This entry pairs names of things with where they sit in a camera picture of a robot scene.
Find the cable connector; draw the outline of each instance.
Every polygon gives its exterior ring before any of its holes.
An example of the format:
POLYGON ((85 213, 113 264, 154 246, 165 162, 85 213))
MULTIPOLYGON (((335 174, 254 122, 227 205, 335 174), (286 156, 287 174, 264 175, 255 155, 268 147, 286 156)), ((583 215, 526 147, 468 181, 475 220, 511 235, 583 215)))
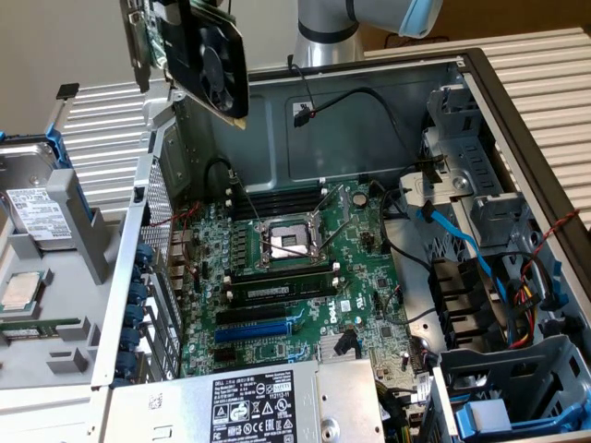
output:
POLYGON ((423 216, 423 219, 425 220, 425 222, 433 223, 433 217, 431 217, 431 215, 435 211, 436 211, 435 205, 433 205, 433 203, 431 203, 431 200, 427 200, 427 202, 425 203, 425 205, 423 205, 423 208, 421 208, 419 212, 423 216))
POLYGON ((299 113, 297 113, 294 117, 294 127, 301 127, 303 125, 307 125, 310 121, 310 118, 314 118, 316 113, 309 109, 304 108, 299 113))
POLYGON ((238 175, 236 175, 234 169, 228 169, 228 179, 231 186, 238 185, 238 175))

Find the warning sticker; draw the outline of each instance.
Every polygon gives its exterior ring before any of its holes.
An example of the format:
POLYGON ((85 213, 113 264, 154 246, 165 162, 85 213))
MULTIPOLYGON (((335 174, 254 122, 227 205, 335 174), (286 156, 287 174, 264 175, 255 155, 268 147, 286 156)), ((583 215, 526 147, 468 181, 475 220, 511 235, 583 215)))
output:
POLYGON ((296 443, 294 371, 213 382, 211 443, 296 443))

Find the blue pcie slot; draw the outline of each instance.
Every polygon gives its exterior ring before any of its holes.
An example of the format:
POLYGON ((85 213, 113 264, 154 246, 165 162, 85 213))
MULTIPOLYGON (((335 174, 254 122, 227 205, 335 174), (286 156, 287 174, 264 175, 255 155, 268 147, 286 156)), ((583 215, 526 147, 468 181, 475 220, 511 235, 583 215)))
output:
POLYGON ((273 337, 276 335, 291 335, 292 323, 280 320, 258 325, 239 326, 237 328, 217 329, 214 334, 216 343, 229 341, 257 339, 260 337, 273 337))

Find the circuit board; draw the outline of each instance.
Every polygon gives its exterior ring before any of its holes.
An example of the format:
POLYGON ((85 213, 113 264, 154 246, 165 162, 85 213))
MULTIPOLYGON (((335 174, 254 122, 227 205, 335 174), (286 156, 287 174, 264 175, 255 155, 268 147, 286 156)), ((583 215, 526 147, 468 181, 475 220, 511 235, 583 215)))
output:
MULTIPOLYGON (((393 296, 398 278, 390 249, 383 251, 380 247, 380 199, 369 197, 368 185, 353 180, 324 187, 319 231, 326 244, 314 259, 292 256, 289 260, 273 261, 271 258, 265 263, 258 220, 232 221, 219 203, 202 208, 197 219, 186 227, 198 244, 192 248, 190 260, 193 265, 201 267, 201 273, 199 285, 186 275, 183 286, 181 298, 184 303, 181 306, 187 328, 181 377, 207 375, 248 365, 320 359, 323 338, 353 329, 360 343, 361 358, 371 359, 384 382, 395 380, 399 387, 413 385, 413 371, 406 371, 401 366, 401 354, 410 351, 407 328, 393 325, 388 320, 405 320, 405 313, 397 297, 393 296), (338 272, 333 273, 335 263, 338 263, 338 272), (291 281, 289 287, 300 294, 313 281, 312 290, 316 291, 311 292, 314 295, 311 298, 285 299, 279 304, 285 308, 287 316, 296 318, 291 335, 216 343, 217 315, 235 307, 240 300, 253 306, 250 296, 264 295, 271 290, 264 285, 255 286, 254 290, 250 286, 248 295, 245 292, 241 298, 240 286, 235 285, 232 288, 234 300, 228 300, 224 294, 224 277, 229 268, 236 278, 256 279, 267 272, 293 267, 308 272, 319 269, 320 274, 326 269, 330 272, 320 278, 304 275, 285 281, 285 284, 291 281), (229 346, 234 355, 232 361, 220 362, 218 359, 216 362, 216 350, 229 346)), ((275 220, 261 218, 261 221, 283 229, 286 221, 292 226, 304 225, 300 218, 305 219, 305 216, 292 214, 275 220)), ((275 306, 266 298, 261 303, 275 306)))

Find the wooden surface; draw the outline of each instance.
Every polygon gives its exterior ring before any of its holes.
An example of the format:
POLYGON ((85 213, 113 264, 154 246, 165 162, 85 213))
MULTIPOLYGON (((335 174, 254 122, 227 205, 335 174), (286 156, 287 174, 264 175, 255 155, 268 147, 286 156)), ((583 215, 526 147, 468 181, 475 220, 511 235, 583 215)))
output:
MULTIPOLYGON (((591 25, 591 0, 443 0, 432 37, 479 39, 591 25)), ((383 49, 389 32, 361 26, 366 51, 383 49)), ((397 36, 390 46, 404 43, 397 36)))

